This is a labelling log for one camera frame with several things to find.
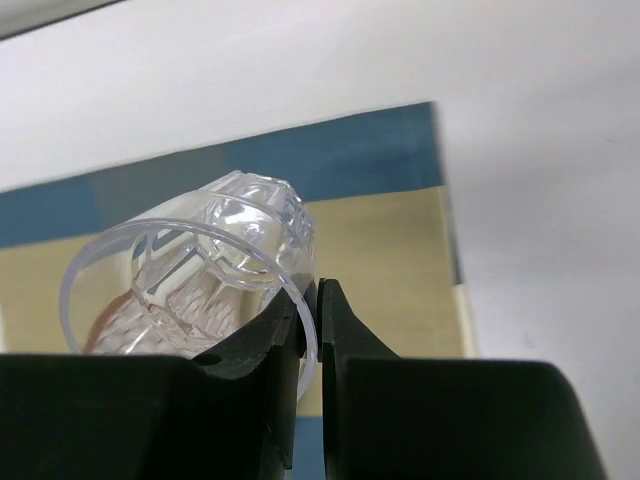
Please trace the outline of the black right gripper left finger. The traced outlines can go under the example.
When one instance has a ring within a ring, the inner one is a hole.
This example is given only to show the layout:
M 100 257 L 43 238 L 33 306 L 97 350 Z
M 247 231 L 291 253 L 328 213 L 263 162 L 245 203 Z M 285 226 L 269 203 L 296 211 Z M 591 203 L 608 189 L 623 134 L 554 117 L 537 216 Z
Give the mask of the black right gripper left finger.
M 5 479 L 281 479 L 293 463 L 299 354 L 278 293 L 194 359 L 5 354 Z

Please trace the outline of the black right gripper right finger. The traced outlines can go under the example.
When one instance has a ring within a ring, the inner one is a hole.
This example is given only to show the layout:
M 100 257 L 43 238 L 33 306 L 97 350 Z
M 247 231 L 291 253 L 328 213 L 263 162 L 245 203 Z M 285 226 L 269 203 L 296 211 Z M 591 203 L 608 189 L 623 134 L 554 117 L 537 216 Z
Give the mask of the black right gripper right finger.
M 324 463 L 330 479 L 602 479 L 580 402 L 537 361 L 397 355 L 321 281 Z

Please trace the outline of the clear drinking glass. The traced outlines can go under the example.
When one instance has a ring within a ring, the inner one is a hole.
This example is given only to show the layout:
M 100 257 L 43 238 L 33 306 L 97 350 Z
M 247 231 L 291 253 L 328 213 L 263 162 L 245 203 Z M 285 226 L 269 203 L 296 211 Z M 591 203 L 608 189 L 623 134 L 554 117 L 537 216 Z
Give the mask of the clear drinking glass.
M 297 390 L 312 382 L 317 335 L 308 297 L 315 284 L 316 224 L 292 186 L 233 171 L 91 239 L 59 291 L 71 352 L 82 354 L 102 310 L 131 290 L 144 330 L 126 355 L 193 358 L 227 339 L 277 294 L 291 300 L 303 332 Z

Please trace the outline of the blue beige checked placemat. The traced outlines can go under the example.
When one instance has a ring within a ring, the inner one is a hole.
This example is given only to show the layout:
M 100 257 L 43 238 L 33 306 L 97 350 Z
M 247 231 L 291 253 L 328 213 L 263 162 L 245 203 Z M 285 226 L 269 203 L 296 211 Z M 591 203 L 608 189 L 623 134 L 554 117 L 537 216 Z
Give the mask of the blue beige checked placemat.
M 233 171 L 288 182 L 316 224 L 308 297 L 318 360 L 296 390 L 293 463 L 281 479 L 326 478 L 319 286 L 340 284 L 357 318 L 399 356 L 458 357 L 449 202 L 429 103 L 356 114 L 188 150 L 1 196 L 1 316 L 9 354 L 75 354 L 59 291 L 91 239 Z

